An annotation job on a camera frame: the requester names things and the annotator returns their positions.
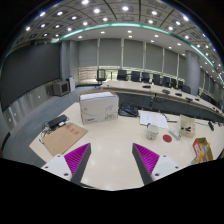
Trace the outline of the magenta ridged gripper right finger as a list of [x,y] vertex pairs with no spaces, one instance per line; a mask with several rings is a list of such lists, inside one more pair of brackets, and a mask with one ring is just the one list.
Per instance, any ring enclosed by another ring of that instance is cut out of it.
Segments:
[[134,143],[132,154],[145,185],[164,178],[181,167],[167,155],[158,155],[150,149]]

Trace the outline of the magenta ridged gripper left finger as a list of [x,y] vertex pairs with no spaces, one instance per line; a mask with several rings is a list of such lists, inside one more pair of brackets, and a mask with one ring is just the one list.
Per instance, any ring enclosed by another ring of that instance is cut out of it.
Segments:
[[87,143],[66,155],[57,154],[42,169],[79,185],[90,155],[91,144]]

